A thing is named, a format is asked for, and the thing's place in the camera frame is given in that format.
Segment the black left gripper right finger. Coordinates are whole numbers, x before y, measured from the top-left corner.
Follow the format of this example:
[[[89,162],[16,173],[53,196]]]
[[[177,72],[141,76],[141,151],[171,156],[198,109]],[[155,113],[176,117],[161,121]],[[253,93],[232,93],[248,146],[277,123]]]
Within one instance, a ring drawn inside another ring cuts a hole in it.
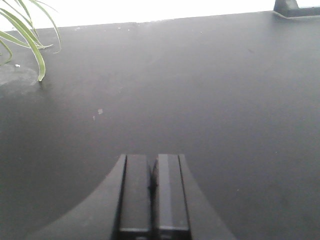
[[[153,168],[156,240],[234,240],[193,177],[183,154],[159,154]]]

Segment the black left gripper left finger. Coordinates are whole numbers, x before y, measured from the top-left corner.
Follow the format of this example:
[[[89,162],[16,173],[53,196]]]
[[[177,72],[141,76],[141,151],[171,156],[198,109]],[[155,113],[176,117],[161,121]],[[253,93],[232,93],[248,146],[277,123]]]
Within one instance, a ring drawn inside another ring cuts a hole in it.
[[[149,240],[150,167],[145,155],[122,154],[81,203],[29,234],[28,240]]]

